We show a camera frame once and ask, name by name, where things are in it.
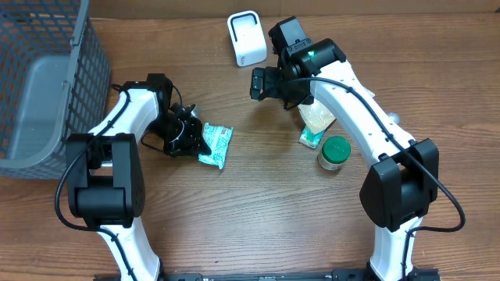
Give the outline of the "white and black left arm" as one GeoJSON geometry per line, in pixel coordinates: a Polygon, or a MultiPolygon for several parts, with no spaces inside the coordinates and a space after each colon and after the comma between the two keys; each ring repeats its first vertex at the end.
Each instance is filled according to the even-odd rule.
{"type": "Polygon", "coordinates": [[[68,188],[72,215],[84,220],[78,230],[97,233],[109,247],[121,280],[164,280],[160,257],[152,250],[141,219],[145,179],[138,143],[146,133],[163,140],[159,152],[170,156],[210,155],[194,105],[173,103],[177,91],[163,73],[144,81],[114,84],[119,100],[86,133],[66,141],[66,171],[59,182],[68,188]]]}

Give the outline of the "green lid Knorr jar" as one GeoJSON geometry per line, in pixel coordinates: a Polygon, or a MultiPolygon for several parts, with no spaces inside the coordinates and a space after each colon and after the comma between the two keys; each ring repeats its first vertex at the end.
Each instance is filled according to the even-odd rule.
{"type": "Polygon", "coordinates": [[[350,154],[350,143],[343,137],[334,136],[325,141],[317,160],[322,168],[334,171],[342,167],[350,154]]]}

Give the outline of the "small Kleenex tissue pack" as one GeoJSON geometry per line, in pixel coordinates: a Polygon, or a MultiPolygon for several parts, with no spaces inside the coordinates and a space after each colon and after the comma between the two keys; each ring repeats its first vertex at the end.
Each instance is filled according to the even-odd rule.
{"type": "Polygon", "coordinates": [[[306,147],[316,149],[319,143],[321,142],[323,135],[324,135],[323,131],[319,133],[314,133],[310,130],[310,128],[305,126],[305,128],[301,132],[298,142],[304,144],[306,147]]]}

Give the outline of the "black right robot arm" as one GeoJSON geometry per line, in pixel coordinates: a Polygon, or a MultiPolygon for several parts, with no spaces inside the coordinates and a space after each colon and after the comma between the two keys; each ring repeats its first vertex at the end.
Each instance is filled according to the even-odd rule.
{"type": "Polygon", "coordinates": [[[279,98],[290,109],[319,101],[354,141],[368,174],[359,192],[375,225],[374,250],[363,269],[334,269],[333,280],[438,280],[411,258],[415,234],[436,200],[439,152],[393,121],[357,79],[344,52],[329,38],[313,42],[292,16],[269,32],[277,66],[252,72],[255,100],[279,98]]]}

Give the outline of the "teal wet wipes pack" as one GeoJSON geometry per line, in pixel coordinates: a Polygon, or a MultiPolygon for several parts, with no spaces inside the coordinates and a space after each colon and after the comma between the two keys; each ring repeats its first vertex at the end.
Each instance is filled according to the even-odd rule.
{"type": "Polygon", "coordinates": [[[207,165],[217,166],[219,170],[222,170],[233,131],[233,127],[226,128],[224,126],[212,126],[209,123],[205,123],[202,136],[211,149],[211,153],[208,155],[200,154],[198,160],[207,165]]]}

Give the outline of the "yellow dish soap bottle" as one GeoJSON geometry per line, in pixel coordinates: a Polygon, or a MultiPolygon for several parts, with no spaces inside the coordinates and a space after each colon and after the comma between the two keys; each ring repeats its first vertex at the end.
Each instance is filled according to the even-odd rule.
{"type": "Polygon", "coordinates": [[[389,112],[387,116],[392,120],[393,123],[399,124],[400,122],[400,117],[397,113],[395,112],[389,112]]]}

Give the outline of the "brown Panfree bread bag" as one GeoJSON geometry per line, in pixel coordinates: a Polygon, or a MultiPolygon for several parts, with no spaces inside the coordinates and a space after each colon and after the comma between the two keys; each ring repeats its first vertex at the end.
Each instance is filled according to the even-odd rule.
{"type": "MultiPolygon", "coordinates": [[[[356,126],[356,113],[366,111],[365,106],[351,92],[347,92],[340,87],[332,87],[329,94],[341,93],[339,99],[334,98],[334,110],[341,114],[341,125],[346,132],[355,136],[359,132],[356,126]]],[[[300,115],[306,126],[313,132],[324,131],[337,116],[319,99],[315,98],[312,105],[300,105],[298,107],[300,115]]]]}

